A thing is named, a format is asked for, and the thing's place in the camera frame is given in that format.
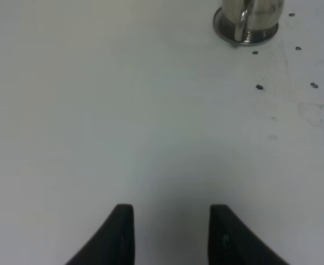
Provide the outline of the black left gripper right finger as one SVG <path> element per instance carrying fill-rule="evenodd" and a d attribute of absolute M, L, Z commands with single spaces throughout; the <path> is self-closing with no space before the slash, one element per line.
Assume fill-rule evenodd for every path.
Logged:
<path fill-rule="evenodd" d="M 222 204 L 210 207 L 209 263 L 287 264 Z"/>

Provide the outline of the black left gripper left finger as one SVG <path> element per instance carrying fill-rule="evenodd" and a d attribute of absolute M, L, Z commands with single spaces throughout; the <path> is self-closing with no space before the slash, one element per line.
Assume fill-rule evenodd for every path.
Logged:
<path fill-rule="evenodd" d="M 134 264 L 133 206 L 116 205 L 98 231 L 67 263 L 71 265 Z"/>

